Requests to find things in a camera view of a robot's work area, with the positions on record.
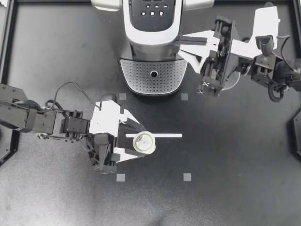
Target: black table surface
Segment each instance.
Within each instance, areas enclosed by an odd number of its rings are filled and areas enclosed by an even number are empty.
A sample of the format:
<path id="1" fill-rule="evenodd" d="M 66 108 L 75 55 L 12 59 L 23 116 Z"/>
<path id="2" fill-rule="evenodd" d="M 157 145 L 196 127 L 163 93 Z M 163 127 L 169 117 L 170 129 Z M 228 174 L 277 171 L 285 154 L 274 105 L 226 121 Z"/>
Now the black table surface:
<path id="1" fill-rule="evenodd" d="M 183 30 L 208 30 L 216 15 L 237 22 L 241 37 L 252 34 L 254 10 L 262 4 L 216 5 L 186 12 Z M 278 4 L 279 34 L 296 57 L 292 8 Z M 299 226 L 301 161 L 293 154 L 292 117 L 301 107 L 294 90 L 273 103 L 267 90 L 243 77 L 220 97 L 196 94 L 198 76 L 189 67 L 176 94 L 132 94 L 117 58 L 90 5 L 20 5 L 9 84 L 41 105 L 66 81 L 78 82 L 93 100 L 126 93 L 120 103 L 158 139 L 145 158 L 118 165 L 116 175 L 90 169 L 79 143 L 38 140 L 22 134 L 19 151 L 0 168 L 2 226 Z M 181 101 L 181 93 L 189 100 Z M 72 86 L 58 101 L 67 109 L 93 107 Z M 183 182 L 183 173 L 192 181 Z"/>

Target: cable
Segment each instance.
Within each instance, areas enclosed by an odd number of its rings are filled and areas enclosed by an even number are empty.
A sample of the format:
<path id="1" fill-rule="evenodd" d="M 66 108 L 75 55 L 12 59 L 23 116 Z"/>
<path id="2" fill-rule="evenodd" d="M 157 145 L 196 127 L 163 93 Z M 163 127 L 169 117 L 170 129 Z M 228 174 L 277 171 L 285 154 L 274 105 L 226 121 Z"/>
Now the cable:
<path id="1" fill-rule="evenodd" d="M 48 110 L 46 110 L 45 112 L 49 112 L 49 111 L 51 111 L 51 110 L 53 110 L 54 109 L 54 106 L 55 106 L 55 104 L 56 104 L 56 98 L 57 98 L 57 94 L 58 94 L 58 92 L 60 91 L 60 89 L 62 88 L 62 87 L 64 87 L 64 86 L 66 86 L 66 85 L 68 85 L 68 84 L 73 84 L 73 85 L 75 85 L 75 87 L 87 98 L 87 100 L 92 104 L 92 105 L 94 105 L 95 107 L 97 107 L 97 108 L 99 108 L 99 110 L 101 109 L 99 106 L 97 106 L 90 98 L 89 98 L 89 96 L 84 92 L 84 90 L 79 86 L 79 84 L 78 83 L 76 83 L 76 82 L 74 82 L 74 81 L 68 81 L 68 82 L 66 82 L 66 83 L 64 83 L 63 85 L 61 85 L 57 90 L 56 90 L 56 92 L 55 92 L 55 98 L 54 98 L 54 100 L 53 100 L 53 103 L 52 103 L 52 105 L 51 105 L 51 107 L 48 109 Z"/>
<path id="2" fill-rule="evenodd" d="M 48 106 L 48 103 L 54 103 L 54 100 L 48 100 L 48 101 L 46 101 L 45 106 Z M 66 110 L 64 110 L 63 107 L 62 107 L 58 102 L 55 102 L 55 105 L 57 106 L 57 108 L 58 108 L 59 110 L 62 111 L 62 115 L 63 115 L 65 118 L 68 118 L 68 115 L 66 114 Z"/>
<path id="3" fill-rule="evenodd" d="M 278 39 L 284 39 L 283 41 L 283 44 L 281 46 L 281 49 L 280 49 L 280 54 L 284 60 L 284 62 L 286 63 L 286 65 L 289 67 L 289 69 L 291 69 L 292 71 L 296 71 L 292 66 L 290 66 L 290 64 L 288 63 L 287 59 L 284 57 L 283 55 L 283 48 L 284 48 L 284 45 L 286 44 L 287 40 L 290 38 L 289 35 L 285 35 L 285 36 L 277 36 Z"/>
<path id="4" fill-rule="evenodd" d="M 67 85 L 67 84 L 69 84 L 69 83 L 74 84 L 74 85 L 76 86 L 76 88 L 77 88 L 82 94 L 85 95 L 85 97 L 88 99 L 88 101 L 89 101 L 92 105 L 94 105 L 95 107 L 99 108 L 99 110 L 101 110 L 101 108 L 100 108 L 99 106 L 97 106 L 97 105 L 89 98 L 89 96 L 84 92 L 84 90 L 79 86 L 78 83 L 73 82 L 73 81 L 69 81 L 69 82 L 64 83 L 63 85 L 61 85 L 61 86 L 57 89 L 57 91 L 55 92 L 55 98 L 54 98 L 54 100 L 48 100 L 48 101 L 46 102 L 46 105 L 47 105 L 47 103 L 52 102 L 52 105 L 51 105 L 50 108 L 45 108 L 45 109 L 47 109 L 47 110 L 42 110 L 42 111 L 38 110 L 37 112 L 38 112 L 38 113 L 46 113 L 46 112 L 49 112 L 49 111 L 53 110 L 53 111 L 56 111 L 56 112 L 61 112 L 61 113 L 63 113 L 63 116 L 67 116 L 67 115 L 65 114 L 65 112 L 70 112 L 70 110 L 65 110 L 65 109 L 63 109 L 62 106 L 56 101 L 56 98 L 57 98 L 58 91 L 59 91 L 63 86 L 65 86 L 65 85 Z M 13 102 L 10 102 L 10 101 L 6 101 L 6 100 L 0 100 L 0 103 L 3 103 L 3 104 L 10 104 L 10 105 L 19 107 L 19 108 L 24 109 L 24 110 L 27 110 L 27 111 L 30 111 L 30 110 L 31 110 L 31 108 L 23 107 L 23 106 L 21 106 L 21 105 L 19 105 L 19 104 L 16 104 L 16 103 L 13 103 Z"/>
<path id="5" fill-rule="evenodd" d="M 15 103 L 13 103 L 13 102 L 10 102 L 10 101 L 6 101 L 6 100 L 0 100 L 0 103 L 3 103 L 3 104 L 10 104 L 10 105 L 13 105 L 13 106 L 16 106 L 16 107 L 19 107 L 19 108 L 21 108 L 21 109 L 24 109 L 24 110 L 31 110 L 30 108 L 28 108 L 28 107 L 23 107 L 23 106 L 20 106 L 20 105 L 18 105 L 18 104 L 15 104 Z"/>

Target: metal frame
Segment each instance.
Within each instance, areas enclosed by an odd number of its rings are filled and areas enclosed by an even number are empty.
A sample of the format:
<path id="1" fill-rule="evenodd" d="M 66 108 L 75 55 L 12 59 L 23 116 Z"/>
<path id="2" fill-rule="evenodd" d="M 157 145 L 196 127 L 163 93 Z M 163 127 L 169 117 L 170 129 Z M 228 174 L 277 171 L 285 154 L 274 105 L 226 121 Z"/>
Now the metal frame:
<path id="1" fill-rule="evenodd" d="M 216 4 L 235 4 L 235 3 L 256 3 L 256 2 L 267 2 L 269 0 L 215 0 Z M 300 0 L 273 0 L 273 2 L 284 2 L 293 7 L 294 18 L 296 25 L 296 35 L 298 36 L 298 48 L 301 49 L 301 2 Z M 62 3 L 62 4 L 91 4 L 90 0 L 8 0 L 5 23 L 3 27 L 3 36 L 1 41 L 0 49 L 0 81 L 1 83 L 7 84 L 9 75 L 9 63 L 10 53 L 14 38 L 15 22 L 17 17 L 17 10 L 19 3 Z M 10 143 L 10 153 L 6 158 L 0 162 L 0 165 L 9 159 L 18 149 L 20 133 L 13 131 Z"/>

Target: robotic arm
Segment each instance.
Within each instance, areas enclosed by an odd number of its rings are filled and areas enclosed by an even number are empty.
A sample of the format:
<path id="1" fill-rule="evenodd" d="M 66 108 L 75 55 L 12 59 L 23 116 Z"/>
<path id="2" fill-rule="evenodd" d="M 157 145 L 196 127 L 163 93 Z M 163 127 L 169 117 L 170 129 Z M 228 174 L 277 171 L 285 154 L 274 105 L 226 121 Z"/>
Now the robotic arm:
<path id="1" fill-rule="evenodd" d="M 277 39 L 288 39 L 278 37 L 279 22 L 277 7 L 268 4 L 256 10 L 251 38 L 240 41 L 236 22 L 221 16 L 215 21 L 214 31 L 180 37 L 178 54 L 201 77 L 198 93 L 216 97 L 234 87 L 241 75 L 250 75 L 266 87 L 274 102 L 283 98 L 288 87 L 301 91 L 300 60 L 295 60 L 292 67 L 274 53 Z"/>
<path id="2" fill-rule="evenodd" d="M 121 110 L 114 95 L 106 95 L 96 102 L 91 120 L 84 119 L 83 112 L 64 110 L 56 98 L 47 101 L 47 104 L 53 103 L 51 107 L 40 107 L 28 100 L 23 90 L 8 85 L 0 84 L 0 97 L 0 125 L 23 133 L 34 132 L 40 139 L 83 140 L 93 170 L 101 173 L 114 173 L 117 170 L 116 163 L 153 153 L 155 138 L 166 137 L 164 134 L 160 136 L 147 132 L 128 110 Z M 57 113 L 64 117 L 60 127 L 60 134 L 64 136 L 61 137 L 52 135 Z M 123 125 L 137 132 L 124 135 L 124 138 L 134 138 L 134 150 L 117 146 L 119 128 Z"/>

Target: white tape line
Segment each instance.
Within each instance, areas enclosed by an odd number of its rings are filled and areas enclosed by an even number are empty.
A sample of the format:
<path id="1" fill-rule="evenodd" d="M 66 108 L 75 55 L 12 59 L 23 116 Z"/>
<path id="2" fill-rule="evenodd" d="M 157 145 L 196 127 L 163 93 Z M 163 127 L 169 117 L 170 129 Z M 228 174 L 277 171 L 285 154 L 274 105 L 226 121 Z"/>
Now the white tape line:
<path id="1" fill-rule="evenodd" d="M 134 138 L 137 133 L 127 133 L 127 138 Z M 181 138 L 182 133 L 152 133 L 155 138 Z"/>

